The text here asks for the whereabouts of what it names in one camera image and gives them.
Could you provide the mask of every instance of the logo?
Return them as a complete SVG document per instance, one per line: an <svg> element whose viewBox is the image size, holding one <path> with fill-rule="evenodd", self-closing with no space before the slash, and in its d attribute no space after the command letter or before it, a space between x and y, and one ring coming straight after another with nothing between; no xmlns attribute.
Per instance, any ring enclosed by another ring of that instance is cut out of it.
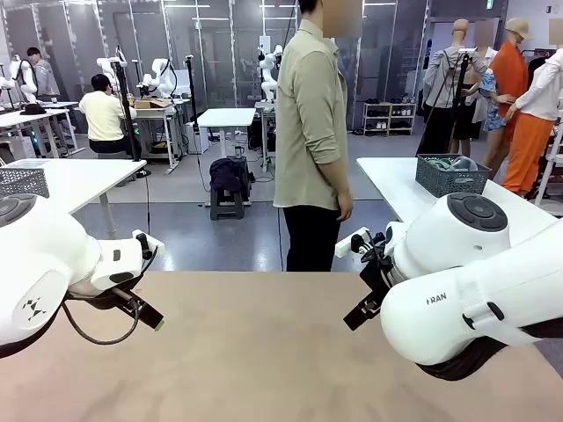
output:
<svg viewBox="0 0 563 422"><path fill-rule="evenodd" d="M22 306L21 309L25 309L26 307L28 307L28 308L31 308L31 310L33 311L33 314L29 318L27 318L27 321L31 321L32 319L34 319L39 314L47 314L47 312L45 310L36 309L37 303L39 302L40 299L41 298L38 297L37 300L35 300L35 301L29 300L26 303L24 303L24 306Z"/></svg>
<svg viewBox="0 0 563 422"><path fill-rule="evenodd" d="M438 302L445 301L445 300L446 300L446 294L442 293L440 295L431 296L430 298L428 298L426 300L426 304L431 305L432 303L438 303Z"/></svg>

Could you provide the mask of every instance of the yellow shirt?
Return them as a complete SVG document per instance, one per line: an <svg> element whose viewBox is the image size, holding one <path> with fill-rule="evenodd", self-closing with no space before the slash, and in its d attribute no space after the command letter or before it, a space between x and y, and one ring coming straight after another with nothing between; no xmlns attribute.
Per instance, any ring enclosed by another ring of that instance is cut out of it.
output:
<svg viewBox="0 0 563 422"><path fill-rule="evenodd" d="M347 166L347 86L338 48L303 19L281 59L276 105L276 207L338 209L336 190L318 164Z"/></svg>

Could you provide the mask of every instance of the hand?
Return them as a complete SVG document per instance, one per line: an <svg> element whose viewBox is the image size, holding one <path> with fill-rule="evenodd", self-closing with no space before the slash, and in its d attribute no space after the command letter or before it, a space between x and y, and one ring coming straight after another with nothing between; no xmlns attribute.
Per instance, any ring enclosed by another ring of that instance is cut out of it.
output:
<svg viewBox="0 0 563 422"><path fill-rule="evenodd" d="M510 119L512 119L512 117L514 116L514 114L516 113L516 111L518 110L518 107L516 107L516 103L514 103L507 112L507 115L505 116L505 119L507 121L509 121Z"/></svg>
<svg viewBox="0 0 563 422"><path fill-rule="evenodd" d="M499 95L496 98L496 102L499 104L514 104L516 98L511 96L510 94Z"/></svg>
<svg viewBox="0 0 563 422"><path fill-rule="evenodd" d="M338 217L337 221L345 222L352 215L352 209L354 208L352 193L339 193L337 198L340 207L340 217Z"/></svg>

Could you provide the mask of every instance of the grey jacket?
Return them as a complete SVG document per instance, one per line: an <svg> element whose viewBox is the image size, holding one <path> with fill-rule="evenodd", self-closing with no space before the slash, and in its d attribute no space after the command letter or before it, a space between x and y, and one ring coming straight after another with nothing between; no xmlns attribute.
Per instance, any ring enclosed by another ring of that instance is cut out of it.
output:
<svg viewBox="0 0 563 422"><path fill-rule="evenodd" d="M463 55L459 54L459 50L462 48L464 47L448 47L436 52L432 57L424 76L423 95L427 105L439 108L453 106L461 75ZM487 67L480 55L473 51L469 53L469 57L475 71L485 75Z"/></svg>
<svg viewBox="0 0 563 422"><path fill-rule="evenodd" d="M53 68L45 60L41 59L35 64L35 75L37 76L37 95L59 95L59 87L55 81Z"/></svg>

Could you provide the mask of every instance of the grey basket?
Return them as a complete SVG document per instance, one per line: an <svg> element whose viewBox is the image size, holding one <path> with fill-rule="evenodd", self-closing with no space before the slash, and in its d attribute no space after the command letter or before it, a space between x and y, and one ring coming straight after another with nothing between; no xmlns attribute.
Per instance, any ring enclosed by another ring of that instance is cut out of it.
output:
<svg viewBox="0 0 563 422"><path fill-rule="evenodd" d="M0 198L15 193L33 193L49 197L43 169L0 168Z"/></svg>
<svg viewBox="0 0 563 422"><path fill-rule="evenodd" d="M456 159L458 154L419 154L416 165L416 181L436 198L450 193L464 192L482 194L490 170L477 164L478 171L444 171L427 160L433 158Z"/></svg>

